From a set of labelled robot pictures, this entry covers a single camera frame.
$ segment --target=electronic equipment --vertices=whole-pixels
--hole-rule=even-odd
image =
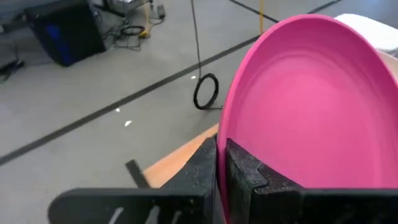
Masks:
[[[27,8],[26,19],[50,58],[70,66],[105,46],[87,0],[61,0]]]

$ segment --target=black cable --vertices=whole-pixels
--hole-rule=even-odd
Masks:
[[[195,7],[193,6],[193,0],[191,0],[191,9],[192,9],[192,18],[193,18],[193,28],[195,29],[195,40],[197,44],[197,57],[198,57],[198,69],[199,69],[199,77],[198,77],[198,83],[195,87],[195,91],[193,92],[193,104],[195,107],[199,110],[218,110],[222,109],[220,108],[212,108],[211,106],[213,103],[216,101],[217,96],[218,96],[218,89],[219,89],[219,83],[215,75],[212,73],[207,73],[205,76],[201,76],[201,60],[200,60],[200,49],[199,49],[199,38],[198,38],[198,28],[197,28],[197,19],[195,15]],[[201,84],[203,81],[205,81],[207,78],[210,78],[214,82],[214,92],[213,95],[211,96],[210,100],[207,102],[205,105],[199,105],[198,102],[198,92],[200,89]]]

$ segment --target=pink frisbee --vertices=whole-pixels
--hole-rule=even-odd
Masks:
[[[291,17],[257,40],[230,86],[217,139],[226,211],[227,138],[307,188],[396,188],[397,85],[354,30]]]

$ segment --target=gray floor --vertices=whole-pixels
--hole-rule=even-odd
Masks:
[[[257,8],[254,0],[239,1]],[[265,8],[270,16],[283,19],[326,2],[266,0]],[[141,52],[113,49],[69,68],[31,66],[1,85],[0,155],[195,64],[189,1],[164,3],[167,20],[152,30]],[[195,4],[203,59],[258,35],[258,15],[229,0]],[[398,7],[395,0],[342,0],[319,13],[336,16],[352,12],[397,27],[394,7]],[[141,21],[140,13],[137,11],[134,21]],[[271,25],[273,22],[266,21],[264,28]],[[21,41],[21,48],[28,52],[24,55],[28,61],[47,60],[40,48],[34,51],[33,44],[23,45],[27,41]],[[203,73],[212,72],[220,80],[217,105],[223,104],[248,48],[203,68]],[[71,188],[134,187],[126,162],[137,159],[146,168],[218,122],[219,111],[198,111],[193,106],[197,79],[192,76],[197,75],[195,70],[121,106],[119,112],[112,111],[0,166],[2,223],[46,223],[50,201]],[[204,88],[201,98],[208,95],[211,85]]]

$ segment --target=concrete floor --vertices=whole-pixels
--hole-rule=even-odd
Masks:
[[[238,0],[254,9],[256,0]],[[265,1],[265,13],[281,20],[304,14],[328,1]],[[30,66],[0,86],[0,156],[196,64],[190,1],[168,0],[166,21],[152,30],[141,52],[109,50],[69,68]],[[229,1],[195,1],[202,59],[258,35],[258,15]],[[321,10],[336,16],[356,13],[398,27],[395,0],[341,0]],[[137,10],[139,23],[142,12]],[[267,29],[274,23],[265,20]],[[26,34],[20,39],[28,63],[48,60]],[[250,45],[203,68],[220,81],[222,105],[228,86]],[[61,192],[76,187],[134,187],[124,164],[136,159],[143,169],[218,122],[220,112],[198,111],[191,72],[31,151],[0,163],[2,223],[46,223],[46,210]],[[204,84],[205,99],[211,84]]]

